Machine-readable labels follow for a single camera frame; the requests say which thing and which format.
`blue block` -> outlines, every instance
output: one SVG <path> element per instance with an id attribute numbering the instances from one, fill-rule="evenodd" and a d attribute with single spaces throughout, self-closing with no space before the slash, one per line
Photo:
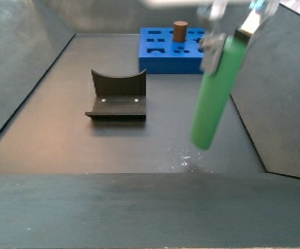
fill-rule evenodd
<path id="1" fill-rule="evenodd" d="M 138 66 L 147 74 L 201 74 L 204 53 L 198 41 L 205 35 L 202 28 L 188 28 L 186 41 L 173 41 L 170 27 L 143 27 L 139 32 Z"/>

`gray floor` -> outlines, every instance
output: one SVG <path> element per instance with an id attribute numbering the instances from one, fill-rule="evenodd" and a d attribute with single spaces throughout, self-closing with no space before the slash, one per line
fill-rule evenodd
<path id="1" fill-rule="evenodd" d="M 228 103 L 213 148 L 189 141 L 201 75 L 147 75 L 146 123 L 98 124 L 90 70 L 137 71 L 137 35 L 77 35 L 0 135 L 0 173 L 264 172 Z"/>
<path id="2" fill-rule="evenodd" d="M 0 248 L 300 247 L 300 180 L 264 173 L 232 102 L 189 142 L 200 75 L 149 75 L 145 125 L 83 115 L 137 41 L 78 35 L 0 134 Z"/>

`hole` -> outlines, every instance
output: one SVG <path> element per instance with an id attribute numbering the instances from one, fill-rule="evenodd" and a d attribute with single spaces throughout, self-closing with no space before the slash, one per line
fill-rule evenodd
<path id="1" fill-rule="evenodd" d="M 149 33 L 149 34 L 151 34 L 151 35 L 158 35 L 158 34 L 162 34 L 162 32 L 161 32 L 161 31 L 158 31 L 158 30 L 151 30 L 151 31 L 147 31 L 147 33 Z"/>
<path id="2" fill-rule="evenodd" d="M 151 52 L 165 53 L 166 50 L 165 50 L 165 49 L 147 49 L 147 52 L 149 52 L 149 53 L 151 53 Z"/>

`black bracket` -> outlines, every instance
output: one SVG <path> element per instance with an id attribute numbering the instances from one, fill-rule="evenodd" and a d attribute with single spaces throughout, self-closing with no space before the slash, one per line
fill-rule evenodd
<path id="1" fill-rule="evenodd" d="M 93 120 L 146 120 L 146 70 L 127 77 L 110 77 L 91 70 L 95 88 Z"/>

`green cylinder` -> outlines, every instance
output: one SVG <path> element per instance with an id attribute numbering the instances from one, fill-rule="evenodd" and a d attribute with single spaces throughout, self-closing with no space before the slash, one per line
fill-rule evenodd
<path id="1" fill-rule="evenodd" d="M 204 75 L 190 131 L 192 142 L 200 149 L 210 148 L 245 53 L 246 43 L 228 37 L 218 71 Z"/>

